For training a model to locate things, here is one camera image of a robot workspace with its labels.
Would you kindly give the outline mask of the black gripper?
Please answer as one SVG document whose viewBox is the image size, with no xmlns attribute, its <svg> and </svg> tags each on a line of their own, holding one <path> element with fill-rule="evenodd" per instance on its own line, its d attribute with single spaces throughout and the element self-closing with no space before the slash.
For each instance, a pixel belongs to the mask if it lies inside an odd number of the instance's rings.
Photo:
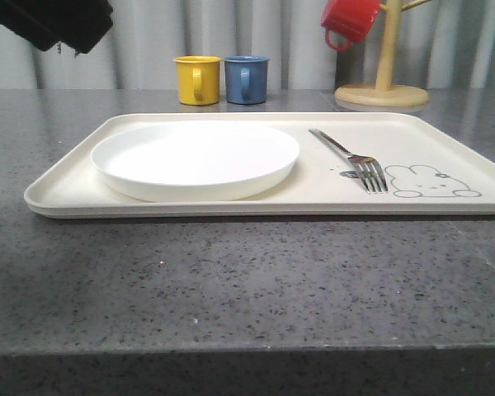
<svg viewBox="0 0 495 396">
<path fill-rule="evenodd" d="M 64 43 L 89 53 L 112 28 L 106 0 L 0 0 L 0 25 L 46 51 Z"/>
</svg>

